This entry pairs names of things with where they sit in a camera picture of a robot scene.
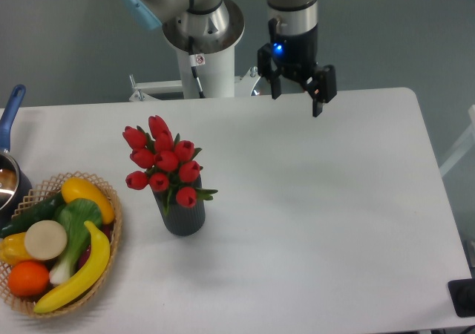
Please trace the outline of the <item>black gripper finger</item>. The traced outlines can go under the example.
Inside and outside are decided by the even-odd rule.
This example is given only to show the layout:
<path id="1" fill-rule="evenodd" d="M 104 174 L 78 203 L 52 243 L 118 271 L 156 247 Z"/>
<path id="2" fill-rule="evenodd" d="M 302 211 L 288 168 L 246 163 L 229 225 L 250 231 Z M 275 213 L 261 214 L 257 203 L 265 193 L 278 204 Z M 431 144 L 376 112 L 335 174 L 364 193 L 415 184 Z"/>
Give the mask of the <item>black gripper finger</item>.
<path id="1" fill-rule="evenodd" d="M 281 74 L 278 69 L 272 69 L 272 49 L 270 43 L 266 43 L 258 50 L 258 74 L 270 84 L 271 96 L 273 99 L 277 99 L 281 95 Z"/>
<path id="2" fill-rule="evenodd" d="M 315 66 L 312 76 L 304 83 L 304 90 L 312 98 L 312 116 L 319 116 L 324 104 L 337 94 L 336 71 L 333 65 Z"/>

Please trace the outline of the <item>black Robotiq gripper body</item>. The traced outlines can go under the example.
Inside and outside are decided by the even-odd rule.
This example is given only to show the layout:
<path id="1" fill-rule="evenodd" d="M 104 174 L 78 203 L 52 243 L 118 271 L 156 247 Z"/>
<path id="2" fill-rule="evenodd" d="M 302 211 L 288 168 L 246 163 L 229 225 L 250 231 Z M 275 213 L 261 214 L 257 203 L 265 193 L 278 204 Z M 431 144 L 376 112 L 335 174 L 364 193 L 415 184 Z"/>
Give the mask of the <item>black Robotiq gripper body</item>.
<path id="1" fill-rule="evenodd" d="M 269 37 L 272 59 L 281 75 L 305 88 L 317 65 L 318 25 L 298 35 L 283 35 L 276 24 L 270 24 Z"/>

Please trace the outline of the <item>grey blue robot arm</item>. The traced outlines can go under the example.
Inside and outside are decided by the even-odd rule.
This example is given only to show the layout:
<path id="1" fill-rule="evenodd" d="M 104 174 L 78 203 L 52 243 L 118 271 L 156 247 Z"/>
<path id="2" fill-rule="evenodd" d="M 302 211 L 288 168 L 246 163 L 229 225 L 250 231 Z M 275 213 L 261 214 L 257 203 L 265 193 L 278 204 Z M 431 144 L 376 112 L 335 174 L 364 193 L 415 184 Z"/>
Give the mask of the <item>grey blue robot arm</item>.
<path id="1" fill-rule="evenodd" d="M 232 0 L 121 0 L 139 25 L 160 28 L 176 50 L 186 99 L 234 96 L 234 47 L 244 32 Z M 319 66 L 318 0 L 266 0 L 268 42 L 257 52 L 257 74 L 281 95 L 281 78 L 312 98 L 312 115 L 336 94 L 335 68 Z"/>

